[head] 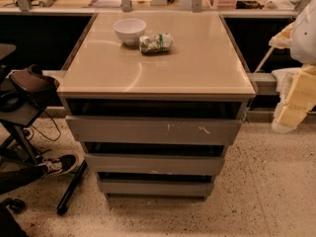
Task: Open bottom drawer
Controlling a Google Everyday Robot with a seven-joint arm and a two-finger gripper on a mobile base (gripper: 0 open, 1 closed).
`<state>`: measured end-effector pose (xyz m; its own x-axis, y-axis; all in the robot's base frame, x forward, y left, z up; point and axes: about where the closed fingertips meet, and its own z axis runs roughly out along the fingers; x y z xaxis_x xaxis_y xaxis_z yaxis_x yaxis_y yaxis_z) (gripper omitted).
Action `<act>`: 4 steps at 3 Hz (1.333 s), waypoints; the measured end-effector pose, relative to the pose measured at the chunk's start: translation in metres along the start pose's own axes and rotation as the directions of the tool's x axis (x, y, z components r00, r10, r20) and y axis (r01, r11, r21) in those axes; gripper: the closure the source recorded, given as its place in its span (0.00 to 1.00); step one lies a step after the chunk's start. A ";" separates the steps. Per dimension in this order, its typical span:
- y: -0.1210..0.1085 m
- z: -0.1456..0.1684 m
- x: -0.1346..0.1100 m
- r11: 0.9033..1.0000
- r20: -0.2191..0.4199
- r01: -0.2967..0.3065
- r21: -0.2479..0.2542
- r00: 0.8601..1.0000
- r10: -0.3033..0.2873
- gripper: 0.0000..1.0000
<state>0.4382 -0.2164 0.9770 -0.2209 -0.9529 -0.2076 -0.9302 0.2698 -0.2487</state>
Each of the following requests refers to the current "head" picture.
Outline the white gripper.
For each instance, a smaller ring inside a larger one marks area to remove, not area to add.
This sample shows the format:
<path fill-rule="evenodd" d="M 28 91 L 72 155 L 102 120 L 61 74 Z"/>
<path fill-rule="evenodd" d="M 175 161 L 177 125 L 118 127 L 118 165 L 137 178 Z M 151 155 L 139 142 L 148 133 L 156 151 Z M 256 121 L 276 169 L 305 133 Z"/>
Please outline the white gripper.
<path fill-rule="evenodd" d="M 303 65 L 274 70 L 276 91 L 286 96 L 288 102 L 301 110 L 278 103 L 274 112 L 272 129 L 279 133 L 291 132 L 303 122 L 307 113 L 316 106 L 316 66 Z"/>

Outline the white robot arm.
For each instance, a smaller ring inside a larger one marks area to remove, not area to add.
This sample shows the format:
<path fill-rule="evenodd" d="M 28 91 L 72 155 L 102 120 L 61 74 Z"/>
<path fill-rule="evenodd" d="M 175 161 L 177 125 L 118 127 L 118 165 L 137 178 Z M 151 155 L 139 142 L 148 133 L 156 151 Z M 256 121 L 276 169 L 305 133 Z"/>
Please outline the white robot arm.
<path fill-rule="evenodd" d="M 297 129 L 316 106 L 316 0 L 272 37 L 269 46 L 289 48 L 291 58 L 302 64 L 297 72 L 286 72 L 280 83 L 272 129 L 287 133 Z"/>

